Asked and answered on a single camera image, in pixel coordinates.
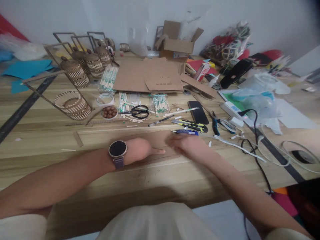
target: purple watch strap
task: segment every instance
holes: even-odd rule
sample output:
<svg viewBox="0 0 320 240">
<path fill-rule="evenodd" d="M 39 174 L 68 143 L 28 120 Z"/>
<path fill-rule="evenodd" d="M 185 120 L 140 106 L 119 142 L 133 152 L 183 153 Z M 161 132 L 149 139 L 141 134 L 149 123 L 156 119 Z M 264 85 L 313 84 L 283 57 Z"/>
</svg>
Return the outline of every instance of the purple watch strap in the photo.
<svg viewBox="0 0 320 240">
<path fill-rule="evenodd" d="M 120 169 L 124 167 L 123 157 L 117 158 L 113 160 L 116 169 Z"/>
</svg>

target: smartphone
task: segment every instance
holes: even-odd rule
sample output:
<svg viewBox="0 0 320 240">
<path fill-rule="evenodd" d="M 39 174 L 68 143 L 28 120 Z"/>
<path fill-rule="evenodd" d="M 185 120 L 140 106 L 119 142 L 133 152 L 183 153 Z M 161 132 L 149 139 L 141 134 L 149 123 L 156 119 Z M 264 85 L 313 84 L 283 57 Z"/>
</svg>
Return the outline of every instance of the smartphone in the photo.
<svg viewBox="0 0 320 240">
<path fill-rule="evenodd" d="M 194 122 L 202 123 L 202 124 L 209 124 L 208 118 L 207 118 L 200 102 L 189 101 L 188 106 L 189 106 L 189 108 L 195 108 L 195 107 L 199 108 L 199 109 L 190 111 Z"/>
</svg>

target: scissors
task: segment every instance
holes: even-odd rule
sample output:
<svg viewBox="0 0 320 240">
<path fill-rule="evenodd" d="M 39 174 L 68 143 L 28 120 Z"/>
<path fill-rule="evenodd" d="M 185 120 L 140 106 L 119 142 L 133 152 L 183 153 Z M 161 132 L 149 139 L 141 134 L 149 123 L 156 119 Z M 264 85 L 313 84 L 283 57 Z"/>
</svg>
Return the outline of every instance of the scissors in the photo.
<svg viewBox="0 0 320 240">
<path fill-rule="evenodd" d="M 133 107 L 130 111 L 120 112 L 120 114 L 131 114 L 135 118 L 144 119 L 149 116 L 149 108 L 145 105 L 138 105 Z"/>
</svg>

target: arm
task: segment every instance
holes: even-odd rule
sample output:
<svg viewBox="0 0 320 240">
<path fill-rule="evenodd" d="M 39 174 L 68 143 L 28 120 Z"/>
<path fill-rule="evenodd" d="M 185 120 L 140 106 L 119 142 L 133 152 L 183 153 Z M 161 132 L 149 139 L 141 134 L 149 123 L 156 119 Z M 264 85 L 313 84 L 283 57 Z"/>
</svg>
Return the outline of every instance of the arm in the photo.
<svg viewBox="0 0 320 240">
<path fill-rule="evenodd" d="M 174 135 L 168 143 L 181 154 L 203 164 L 217 176 L 262 238 L 277 228 L 293 229 L 312 238 L 280 205 L 225 161 L 221 155 L 212 151 L 199 137 Z"/>
<path fill-rule="evenodd" d="M 124 164 L 142 160 L 150 154 L 164 153 L 165 150 L 152 148 L 145 139 L 132 139 L 127 141 Z M 107 148 L 39 169 L 0 192 L 0 219 L 29 213 L 48 217 L 53 204 L 114 170 Z"/>
</svg>

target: watch face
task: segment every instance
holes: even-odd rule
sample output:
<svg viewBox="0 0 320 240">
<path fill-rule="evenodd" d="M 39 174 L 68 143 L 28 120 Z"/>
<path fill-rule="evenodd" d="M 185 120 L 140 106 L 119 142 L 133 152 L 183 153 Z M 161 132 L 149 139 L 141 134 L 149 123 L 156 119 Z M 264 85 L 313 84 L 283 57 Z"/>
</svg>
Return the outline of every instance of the watch face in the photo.
<svg viewBox="0 0 320 240">
<path fill-rule="evenodd" d="M 109 147 L 109 153 L 112 157 L 119 157 L 127 151 L 127 144 L 124 141 L 116 141 Z"/>
</svg>

